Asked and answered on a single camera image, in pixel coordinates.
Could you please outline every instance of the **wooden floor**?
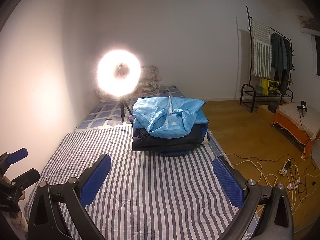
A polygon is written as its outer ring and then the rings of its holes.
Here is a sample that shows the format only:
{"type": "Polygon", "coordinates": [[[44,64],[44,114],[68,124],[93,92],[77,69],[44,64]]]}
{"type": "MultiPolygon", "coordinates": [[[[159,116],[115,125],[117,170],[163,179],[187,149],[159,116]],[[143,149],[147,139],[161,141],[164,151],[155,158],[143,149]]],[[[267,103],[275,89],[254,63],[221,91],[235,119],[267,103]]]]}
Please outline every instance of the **wooden floor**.
{"type": "MultiPolygon", "coordinates": [[[[279,129],[279,127],[271,126],[267,121],[261,119],[256,112],[251,114],[247,107],[239,105],[239,101],[207,102],[203,106],[203,111],[209,119],[210,131],[214,134],[226,154],[233,153],[240,157],[255,156],[262,160],[278,160],[282,156],[290,154],[291,158],[295,159],[301,177],[304,174],[305,168],[311,163],[311,158],[301,160],[302,148],[299,147],[288,132],[279,129]]],[[[232,164],[243,161],[243,159],[234,155],[228,155],[228,158],[232,164]]],[[[257,159],[251,158],[250,160],[260,168],[260,165],[257,164],[257,159]]],[[[288,178],[282,177],[278,173],[286,160],[288,160],[288,156],[278,162],[258,162],[261,163],[262,172],[266,176],[274,174],[279,178],[277,182],[281,182],[287,186],[289,183],[288,178]]],[[[260,172],[252,163],[245,162],[234,168],[239,170],[246,179],[258,181],[260,178],[260,172]]],[[[320,174],[320,171],[318,168],[314,169],[310,166],[307,169],[307,173],[315,176],[320,174]]],[[[272,185],[275,179],[274,176],[268,176],[268,180],[272,185]]],[[[259,184],[266,185],[263,177],[259,184]]],[[[292,209],[295,212],[293,215],[295,231],[312,223],[320,214],[320,204],[318,201],[320,197],[320,176],[317,178],[307,176],[306,186],[307,194],[312,193],[316,187],[319,188],[316,189],[314,194],[307,196],[306,201],[300,205],[300,200],[297,196],[295,206],[292,209]]],[[[290,191],[288,194],[292,205],[292,192],[290,191]]],[[[300,194],[301,200],[303,200],[304,196],[305,192],[300,194]]]]}

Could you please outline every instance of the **metal screw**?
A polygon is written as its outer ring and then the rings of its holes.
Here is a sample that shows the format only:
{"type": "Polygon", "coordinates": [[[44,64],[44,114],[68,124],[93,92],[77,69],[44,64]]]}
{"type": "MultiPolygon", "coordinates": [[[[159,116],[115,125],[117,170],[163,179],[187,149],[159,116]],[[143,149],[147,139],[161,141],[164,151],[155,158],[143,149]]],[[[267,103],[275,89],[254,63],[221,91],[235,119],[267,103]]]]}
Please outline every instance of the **metal screw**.
{"type": "Polygon", "coordinates": [[[250,186],[254,186],[257,184],[253,179],[248,179],[247,182],[250,186]]]}
{"type": "Polygon", "coordinates": [[[40,186],[40,187],[44,187],[45,185],[47,185],[47,182],[46,182],[46,181],[41,181],[41,182],[39,183],[39,186],[40,186]]]}
{"type": "Polygon", "coordinates": [[[279,189],[284,189],[284,185],[283,185],[282,183],[278,183],[277,187],[278,187],[279,189]]]}
{"type": "Polygon", "coordinates": [[[70,178],[69,180],[68,180],[68,182],[70,183],[70,184],[75,184],[76,182],[77,182],[77,178],[76,177],[72,177],[72,178],[70,178]]]}

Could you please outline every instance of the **orange fabric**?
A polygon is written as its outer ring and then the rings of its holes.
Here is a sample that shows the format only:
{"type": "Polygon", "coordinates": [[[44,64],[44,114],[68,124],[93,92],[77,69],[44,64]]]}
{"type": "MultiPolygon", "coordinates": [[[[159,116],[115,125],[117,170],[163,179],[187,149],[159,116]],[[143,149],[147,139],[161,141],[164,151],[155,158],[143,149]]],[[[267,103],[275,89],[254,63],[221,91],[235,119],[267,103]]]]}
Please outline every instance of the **orange fabric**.
{"type": "MultiPolygon", "coordinates": [[[[288,130],[300,143],[304,144],[304,150],[302,159],[307,158],[310,155],[312,142],[310,141],[308,135],[301,131],[295,124],[293,124],[288,118],[284,117],[282,114],[276,112],[275,116],[273,117],[272,122],[276,122],[281,125],[283,128],[288,130]]],[[[316,140],[320,139],[320,131],[316,136],[316,140]]]]}

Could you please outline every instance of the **bed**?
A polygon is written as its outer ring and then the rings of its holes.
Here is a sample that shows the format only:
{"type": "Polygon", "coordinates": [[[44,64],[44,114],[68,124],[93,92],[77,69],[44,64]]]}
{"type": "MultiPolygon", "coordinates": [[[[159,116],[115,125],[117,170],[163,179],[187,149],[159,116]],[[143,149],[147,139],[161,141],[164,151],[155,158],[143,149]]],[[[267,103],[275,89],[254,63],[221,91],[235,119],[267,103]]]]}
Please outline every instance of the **bed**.
{"type": "MultiPolygon", "coordinates": [[[[175,86],[163,87],[155,96],[169,95],[183,96],[175,86]]],[[[121,123],[117,102],[101,103],[61,141],[40,181],[64,183],[70,176],[79,176],[100,154],[108,154],[111,171],[86,207],[106,239],[217,239],[237,208],[213,173],[213,159],[225,154],[212,133],[208,134],[209,143],[186,156],[135,152],[131,150],[132,126],[121,123]]],[[[35,191],[36,187],[25,206],[27,218],[35,191]]],[[[61,209],[71,235],[80,239],[65,204],[61,209]]],[[[256,224],[257,217],[244,239],[251,237],[256,224]]]]}
{"type": "Polygon", "coordinates": [[[305,145],[302,159],[311,154],[312,144],[320,139],[320,113],[308,106],[308,112],[302,117],[298,111],[300,103],[280,105],[273,117],[273,124],[278,123],[288,130],[301,144],[305,145]]]}

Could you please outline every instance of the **white zipper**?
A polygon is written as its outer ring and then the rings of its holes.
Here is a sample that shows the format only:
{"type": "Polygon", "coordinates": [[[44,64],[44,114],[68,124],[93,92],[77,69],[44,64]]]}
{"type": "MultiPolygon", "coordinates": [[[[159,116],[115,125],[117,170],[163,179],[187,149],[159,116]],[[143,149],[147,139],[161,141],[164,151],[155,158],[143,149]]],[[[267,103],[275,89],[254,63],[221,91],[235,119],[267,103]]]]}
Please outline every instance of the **white zipper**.
{"type": "Polygon", "coordinates": [[[172,103],[171,103],[171,97],[168,97],[169,99],[169,114],[173,114],[173,109],[172,109],[172,103]]]}

